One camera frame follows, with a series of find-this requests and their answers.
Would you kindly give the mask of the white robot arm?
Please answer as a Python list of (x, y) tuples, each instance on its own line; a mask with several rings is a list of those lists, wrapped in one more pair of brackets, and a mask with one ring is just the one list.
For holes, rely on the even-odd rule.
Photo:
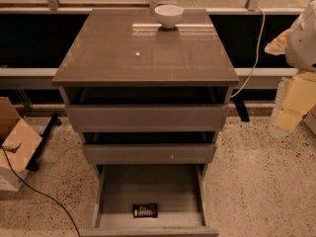
[(316, 0), (312, 0), (291, 27), (265, 47), (265, 53), (285, 55), (297, 69), (291, 78), (282, 77), (276, 91), (270, 134), (290, 134), (316, 105)]

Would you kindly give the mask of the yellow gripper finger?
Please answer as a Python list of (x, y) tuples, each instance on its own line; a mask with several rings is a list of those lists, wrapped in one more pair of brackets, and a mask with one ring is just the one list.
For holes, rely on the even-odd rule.
[(290, 29), (287, 29), (274, 38), (271, 42), (269, 42), (265, 47), (265, 53), (271, 55), (286, 54), (289, 33)]
[(290, 134), (316, 105), (316, 74), (302, 72), (283, 77), (276, 91), (276, 105), (269, 132), (274, 137)]

